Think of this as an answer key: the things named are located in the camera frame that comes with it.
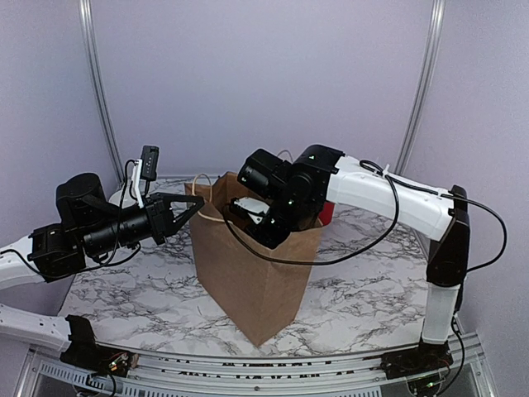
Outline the brown paper bag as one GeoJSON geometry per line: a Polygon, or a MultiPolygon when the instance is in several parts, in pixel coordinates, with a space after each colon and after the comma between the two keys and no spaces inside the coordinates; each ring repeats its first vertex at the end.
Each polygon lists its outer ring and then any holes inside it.
{"type": "Polygon", "coordinates": [[[227,316],[256,347],[287,327],[296,317],[322,239],[321,221],[293,232],[275,250],[246,233],[247,224],[222,210],[233,199],[255,193],[227,172],[215,182],[197,180],[186,194],[205,200],[190,222],[198,280],[227,316]]]}

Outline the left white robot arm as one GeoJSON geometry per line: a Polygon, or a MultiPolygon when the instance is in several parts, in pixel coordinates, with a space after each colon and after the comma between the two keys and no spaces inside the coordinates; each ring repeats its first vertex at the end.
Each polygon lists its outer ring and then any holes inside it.
{"type": "MultiPolygon", "coordinates": [[[[1,287],[51,283],[91,270],[111,269],[124,264],[115,255],[120,248],[131,250],[133,259],[145,239],[162,245],[204,205],[196,195],[148,194],[140,182],[156,179],[159,149],[144,146],[134,161],[131,182],[133,202],[120,197],[111,203],[101,180],[94,173],[75,175],[59,185],[55,204],[60,222],[39,227],[1,250],[1,287]]],[[[61,361],[98,370],[105,362],[113,370],[118,350],[96,341],[90,321],[76,315],[44,317],[13,308],[1,308],[1,333],[23,342],[60,353],[61,361]]]]}

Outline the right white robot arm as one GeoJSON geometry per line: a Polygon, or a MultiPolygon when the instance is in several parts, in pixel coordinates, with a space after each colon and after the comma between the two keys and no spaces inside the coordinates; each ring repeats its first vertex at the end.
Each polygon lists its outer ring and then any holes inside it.
{"type": "Polygon", "coordinates": [[[383,355],[382,367],[398,373],[433,370],[452,363],[448,337],[469,257],[466,192],[414,184],[369,160],[311,145],[293,162],[258,149],[237,175],[253,198],[234,198],[222,214],[244,218],[245,233],[275,249],[312,225],[325,203],[360,208],[402,225],[430,242],[427,306],[419,343],[383,355]]]}

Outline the orange object behind left arm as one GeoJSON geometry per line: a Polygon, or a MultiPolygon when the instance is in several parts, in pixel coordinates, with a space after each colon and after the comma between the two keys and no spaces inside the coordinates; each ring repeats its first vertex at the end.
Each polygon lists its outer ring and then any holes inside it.
{"type": "Polygon", "coordinates": [[[136,203],[136,200],[130,195],[129,189],[123,191],[122,189],[114,193],[108,200],[109,203],[119,205],[123,208],[128,208],[136,203]]]}

